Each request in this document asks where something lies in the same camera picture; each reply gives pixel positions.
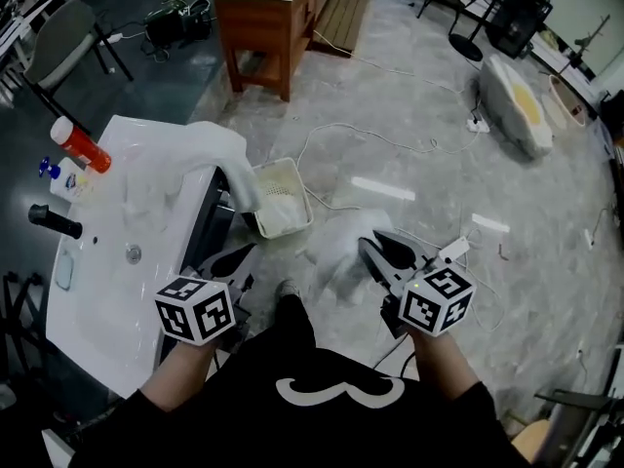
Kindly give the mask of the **white soap pump bottle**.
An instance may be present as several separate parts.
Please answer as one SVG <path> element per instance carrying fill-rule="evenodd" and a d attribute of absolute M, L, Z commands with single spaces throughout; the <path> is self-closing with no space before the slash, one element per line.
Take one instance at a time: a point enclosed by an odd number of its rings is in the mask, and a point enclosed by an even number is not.
<path fill-rule="evenodd" d="M 86 202 L 94 192 L 87 174 L 70 158 L 64 157 L 53 164 L 45 157 L 39 164 L 39 176 L 50 179 L 50 192 L 70 204 Z"/>

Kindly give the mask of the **grey chair with black legs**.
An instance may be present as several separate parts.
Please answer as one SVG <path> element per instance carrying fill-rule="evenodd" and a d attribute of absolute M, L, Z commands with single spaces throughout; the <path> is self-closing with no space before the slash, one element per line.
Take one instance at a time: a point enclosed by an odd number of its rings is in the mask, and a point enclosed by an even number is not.
<path fill-rule="evenodd" d="M 30 63 L 22 73 L 26 85 L 55 116 L 66 117 L 86 135 L 91 132 L 54 99 L 54 94 L 88 53 L 95 54 L 104 74 L 109 73 L 99 43 L 133 81 L 134 76 L 103 33 L 95 11 L 81 0 L 64 3 L 45 21 L 36 35 Z"/>

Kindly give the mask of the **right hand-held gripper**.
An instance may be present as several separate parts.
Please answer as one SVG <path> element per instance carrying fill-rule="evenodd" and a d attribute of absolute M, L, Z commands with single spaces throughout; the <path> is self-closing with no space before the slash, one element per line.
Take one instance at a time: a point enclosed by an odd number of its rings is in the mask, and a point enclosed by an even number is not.
<path fill-rule="evenodd" d="M 429 255 L 410 237 L 385 230 L 374 230 L 373 235 L 381 248 L 362 237 L 358 239 L 358 252 L 372 278 L 389 292 L 380 313 L 395 338 L 407 327 L 440 336 L 465 318 L 476 292 L 469 276 L 444 262 L 423 268 Z M 399 270 L 420 270 L 391 288 L 390 264 Z"/>

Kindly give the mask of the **person's torso in black shirt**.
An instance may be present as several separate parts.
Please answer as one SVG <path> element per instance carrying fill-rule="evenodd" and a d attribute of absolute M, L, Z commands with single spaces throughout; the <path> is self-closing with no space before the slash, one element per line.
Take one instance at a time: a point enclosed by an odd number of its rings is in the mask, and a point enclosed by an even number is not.
<path fill-rule="evenodd" d="M 320 348 L 296 296 L 177 409 L 140 388 L 70 468 L 529 468 L 481 380 L 449 400 Z"/>

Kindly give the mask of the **black cabinet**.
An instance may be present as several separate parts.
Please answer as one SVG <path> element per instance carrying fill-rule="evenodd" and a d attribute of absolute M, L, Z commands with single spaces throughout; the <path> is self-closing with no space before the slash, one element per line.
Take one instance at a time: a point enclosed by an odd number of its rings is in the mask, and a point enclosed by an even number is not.
<path fill-rule="evenodd" d="M 486 35 L 490 44 L 511 59 L 519 57 L 553 9 L 550 0 L 494 0 Z"/>

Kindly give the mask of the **wooden slatted pallet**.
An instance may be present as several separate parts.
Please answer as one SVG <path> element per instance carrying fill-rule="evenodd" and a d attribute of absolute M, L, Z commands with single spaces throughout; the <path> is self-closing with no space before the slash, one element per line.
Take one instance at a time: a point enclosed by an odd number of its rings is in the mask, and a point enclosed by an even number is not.
<path fill-rule="evenodd" d="M 317 0 L 311 51 L 349 58 L 355 51 L 369 0 Z"/>

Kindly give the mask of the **black standing fan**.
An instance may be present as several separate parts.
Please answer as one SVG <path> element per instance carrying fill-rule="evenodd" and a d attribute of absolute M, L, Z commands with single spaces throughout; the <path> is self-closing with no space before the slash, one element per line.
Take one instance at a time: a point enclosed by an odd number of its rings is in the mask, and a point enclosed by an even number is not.
<path fill-rule="evenodd" d="M 489 1 L 487 5 L 487 9 L 483 13 L 483 15 L 479 18 L 478 24 L 470 36 L 465 37 L 457 33 L 452 33 L 449 36 L 448 39 L 449 39 L 450 44 L 466 59 L 479 62 L 484 58 L 483 52 L 474 43 L 474 40 L 481 30 L 486 32 L 489 14 L 493 10 L 494 4 L 495 4 L 494 0 Z"/>

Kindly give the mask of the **white stone basin yellow inside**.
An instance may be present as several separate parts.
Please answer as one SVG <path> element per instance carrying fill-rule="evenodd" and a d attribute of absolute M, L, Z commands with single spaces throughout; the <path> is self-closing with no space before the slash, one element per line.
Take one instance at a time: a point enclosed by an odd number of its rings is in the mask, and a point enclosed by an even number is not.
<path fill-rule="evenodd" d="M 479 91 L 493 124 L 528 157 L 540 159 L 553 149 L 553 132 L 533 90 L 500 55 L 484 60 Z"/>

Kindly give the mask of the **person's left forearm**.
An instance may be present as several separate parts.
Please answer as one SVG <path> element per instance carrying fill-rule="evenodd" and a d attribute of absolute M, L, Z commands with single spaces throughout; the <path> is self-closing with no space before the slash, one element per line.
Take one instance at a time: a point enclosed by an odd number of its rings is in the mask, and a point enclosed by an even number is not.
<path fill-rule="evenodd" d="M 179 341 L 140 392 L 160 410 L 177 409 L 202 390 L 217 347 Z"/>

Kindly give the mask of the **black sink faucet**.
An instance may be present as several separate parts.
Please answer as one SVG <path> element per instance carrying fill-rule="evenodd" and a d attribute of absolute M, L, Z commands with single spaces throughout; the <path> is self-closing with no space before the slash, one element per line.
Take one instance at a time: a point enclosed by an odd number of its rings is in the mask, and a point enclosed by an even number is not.
<path fill-rule="evenodd" d="M 52 212 L 48 205 L 33 204 L 28 210 L 28 220 L 35 225 L 43 226 L 75 240 L 81 238 L 83 226 L 65 216 Z"/>

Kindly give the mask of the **white ceramic sink basin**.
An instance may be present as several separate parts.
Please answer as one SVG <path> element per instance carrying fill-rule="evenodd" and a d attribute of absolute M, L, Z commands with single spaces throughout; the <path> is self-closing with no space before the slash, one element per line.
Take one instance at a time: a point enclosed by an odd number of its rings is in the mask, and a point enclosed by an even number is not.
<path fill-rule="evenodd" d="M 162 231 L 124 221 L 122 180 L 129 165 L 152 146 L 172 148 L 185 126 L 113 116 L 98 141 L 113 159 L 104 175 L 93 174 L 94 192 L 67 216 L 83 234 L 62 236 L 51 275 L 46 337 L 82 370 L 126 398 L 159 364 L 163 335 L 153 294 L 162 265 L 181 271 L 184 254 L 215 170 L 207 167 L 183 178 L 167 208 Z M 62 250 L 71 252 L 71 289 L 54 280 Z"/>

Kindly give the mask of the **beige round bowl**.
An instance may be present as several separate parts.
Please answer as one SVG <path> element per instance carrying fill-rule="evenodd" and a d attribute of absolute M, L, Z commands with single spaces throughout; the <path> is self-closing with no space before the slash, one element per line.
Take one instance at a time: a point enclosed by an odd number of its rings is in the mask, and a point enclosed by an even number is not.
<path fill-rule="evenodd" d="M 555 75 L 548 76 L 549 90 L 565 115 L 579 127 L 586 126 L 586 111 L 583 102 L 565 82 Z"/>

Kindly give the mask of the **orange bottle with white cap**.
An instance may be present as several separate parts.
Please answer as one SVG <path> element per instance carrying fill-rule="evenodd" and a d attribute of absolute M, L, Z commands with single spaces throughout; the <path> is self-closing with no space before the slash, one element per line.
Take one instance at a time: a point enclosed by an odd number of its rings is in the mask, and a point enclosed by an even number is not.
<path fill-rule="evenodd" d="M 111 157 L 67 117 L 58 117 L 50 129 L 51 139 L 72 157 L 103 175 L 112 163 Z"/>

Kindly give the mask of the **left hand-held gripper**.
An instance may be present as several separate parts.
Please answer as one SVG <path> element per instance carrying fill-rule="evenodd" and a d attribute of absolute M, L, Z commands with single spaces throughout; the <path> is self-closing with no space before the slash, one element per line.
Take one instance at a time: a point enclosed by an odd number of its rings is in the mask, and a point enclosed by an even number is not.
<path fill-rule="evenodd" d="M 256 249 L 257 243 L 230 248 L 183 273 L 162 265 L 154 301 L 163 333 L 197 346 L 214 341 L 237 352 L 250 332 L 251 312 L 242 299 L 254 282 Z"/>

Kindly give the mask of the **clear soap dish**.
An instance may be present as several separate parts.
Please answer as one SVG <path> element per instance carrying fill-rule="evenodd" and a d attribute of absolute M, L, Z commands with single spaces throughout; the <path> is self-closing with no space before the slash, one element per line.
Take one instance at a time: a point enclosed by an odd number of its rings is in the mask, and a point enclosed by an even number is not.
<path fill-rule="evenodd" d="M 54 280 L 56 285 L 68 292 L 72 286 L 74 259 L 71 252 L 62 250 L 57 257 Z"/>

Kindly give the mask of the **white plastic basket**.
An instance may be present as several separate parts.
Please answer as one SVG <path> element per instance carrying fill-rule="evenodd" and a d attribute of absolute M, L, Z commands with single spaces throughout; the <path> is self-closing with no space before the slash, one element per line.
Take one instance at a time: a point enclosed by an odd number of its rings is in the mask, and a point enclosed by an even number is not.
<path fill-rule="evenodd" d="M 313 212 L 293 158 L 278 159 L 253 170 L 261 191 L 261 207 L 253 215 L 263 238 L 277 239 L 312 224 Z"/>

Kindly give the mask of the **wooden cabinet with white basin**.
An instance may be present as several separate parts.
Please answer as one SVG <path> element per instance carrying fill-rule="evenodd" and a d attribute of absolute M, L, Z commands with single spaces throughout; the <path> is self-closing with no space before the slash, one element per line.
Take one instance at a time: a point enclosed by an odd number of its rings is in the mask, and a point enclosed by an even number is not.
<path fill-rule="evenodd" d="M 264 87 L 291 98 L 291 79 L 311 44 L 318 0 L 212 0 L 232 91 Z"/>

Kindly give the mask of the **white power adapter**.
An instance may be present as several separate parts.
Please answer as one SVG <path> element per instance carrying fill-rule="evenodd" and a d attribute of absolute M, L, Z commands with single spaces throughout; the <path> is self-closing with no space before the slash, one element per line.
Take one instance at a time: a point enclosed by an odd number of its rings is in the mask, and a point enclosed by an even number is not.
<path fill-rule="evenodd" d="M 451 264 L 463 257 L 470 250 L 470 244 L 465 236 L 460 236 L 452 243 L 440 249 L 438 257 L 446 264 Z"/>

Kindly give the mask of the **person's right forearm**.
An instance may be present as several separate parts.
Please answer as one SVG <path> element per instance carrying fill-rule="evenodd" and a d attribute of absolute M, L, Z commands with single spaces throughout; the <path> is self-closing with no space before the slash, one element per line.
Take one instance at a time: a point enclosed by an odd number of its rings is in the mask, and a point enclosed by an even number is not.
<path fill-rule="evenodd" d="M 408 329 L 408 333 L 420 380 L 435 386 L 447 399 L 457 399 L 480 382 L 451 334 L 431 336 L 418 329 Z"/>

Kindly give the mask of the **dark green floor appliance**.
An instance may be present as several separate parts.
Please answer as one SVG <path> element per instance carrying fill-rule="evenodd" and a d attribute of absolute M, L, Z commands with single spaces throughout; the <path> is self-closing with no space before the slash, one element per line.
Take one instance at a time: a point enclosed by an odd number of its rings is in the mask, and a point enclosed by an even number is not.
<path fill-rule="evenodd" d="M 156 48 L 167 48 L 174 42 L 181 47 L 203 41 L 212 33 L 211 2 L 165 0 L 161 8 L 148 14 L 144 21 L 147 40 Z"/>

